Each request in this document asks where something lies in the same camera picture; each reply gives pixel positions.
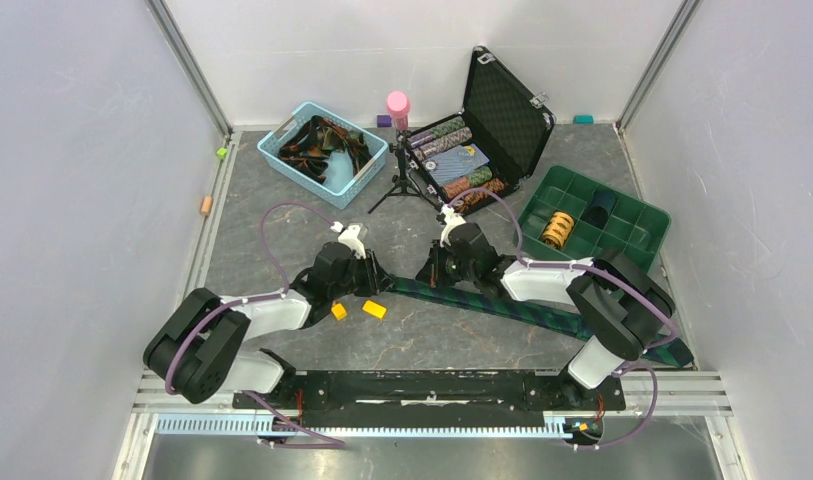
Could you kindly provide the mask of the green navy striped tie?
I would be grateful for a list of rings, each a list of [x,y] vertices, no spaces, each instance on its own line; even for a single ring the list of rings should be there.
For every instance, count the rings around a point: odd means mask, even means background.
[[[502,300],[457,288],[434,288],[417,280],[396,277],[390,292],[439,305],[475,311],[539,326],[578,340],[587,341],[592,331],[582,316],[545,305]]]

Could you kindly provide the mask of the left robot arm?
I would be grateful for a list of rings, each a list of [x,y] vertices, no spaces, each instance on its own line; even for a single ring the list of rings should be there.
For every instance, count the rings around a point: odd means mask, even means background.
[[[243,344],[310,328],[341,298],[371,298],[394,283],[373,251],[358,254],[343,243],[328,242],[285,292],[231,297],[205,287],[192,290],[147,344],[142,360],[171,394],[192,404],[232,386],[254,390],[270,406],[284,407],[296,394],[288,365],[273,353],[246,354]]]

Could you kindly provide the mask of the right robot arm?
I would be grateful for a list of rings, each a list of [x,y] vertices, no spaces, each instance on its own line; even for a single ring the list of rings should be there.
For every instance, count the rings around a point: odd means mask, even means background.
[[[465,223],[432,242],[416,279],[432,287],[468,282],[490,297],[575,307],[592,336],[559,382],[562,400],[573,408],[588,406],[608,376],[639,359],[673,325],[672,297],[613,247],[578,260],[536,261],[498,253],[477,224]]]

